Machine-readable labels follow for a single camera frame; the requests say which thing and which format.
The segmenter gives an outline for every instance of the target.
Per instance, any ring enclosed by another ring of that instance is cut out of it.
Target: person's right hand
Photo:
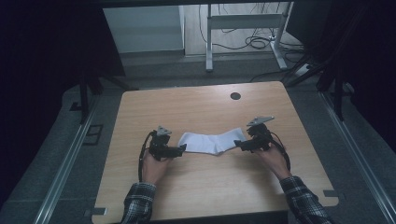
[[[291,172],[288,170],[285,158],[283,158],[282,154],[274,144],[271,143],[268,150],[264,151],[261,149],[255,149],[253,152],[268,166],[268,168],[276,175],[278,180],[291,176]]]

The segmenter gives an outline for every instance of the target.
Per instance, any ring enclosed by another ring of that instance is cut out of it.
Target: human hand
[[[166,158],[163,161],[157,161],[146,150],[143,157],[142,181],[153,185],[157,185],[160,179],[165,175],[171,158]]]
[[[285,158],[274,144],[271,143],[268,150],[255,149],[253,152],[268,166],[278,180],[291,176]]]

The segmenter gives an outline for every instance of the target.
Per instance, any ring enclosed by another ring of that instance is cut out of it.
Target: table surface
[[[233,92],[241,99],[233,100]],[[324,196],[332,184],[282,83],[128,91],[120,102],[95,204],[107,212],[92,216],[93,223],[120,221],[123,200],[138,181],[140,149],[158,125],[172,131],[168,146],[174,147],[186,132],[221,134],[240,127],[249,139],[246,124],[257,116],[275,117],[266,126],[287,148],[292,173],[324,206],[337,205],[338,198]],[[186,152],[174,159],[158,186],[152,220],[287,209],[276,177],[254,154],[234,148],[218,156]]]

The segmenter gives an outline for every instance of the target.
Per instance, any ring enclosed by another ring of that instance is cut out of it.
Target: metal stand
[[[279,42],[285,30],[289,16],[291,2],[288,2],[282,14],[259,15],[218,15],[212,16],[211,5],[207,5],[207,42],[206,42],[206,71],[213,71],[212,30],[219,29],[254,29],[278,28],[275,40],[271,41],[271,49],[281,70],[286,70],[285,60],[279,51]]]

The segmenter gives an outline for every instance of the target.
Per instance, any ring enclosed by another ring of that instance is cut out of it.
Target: plaid sleeve
[[[151,218],[155,185],[135,183],[124,200],[124,214],[121,224],[148,223]]]
[[[280,181],[291,212],[301,223],[334,223],[323,206],[303,180],[298,176],[288,177]]]

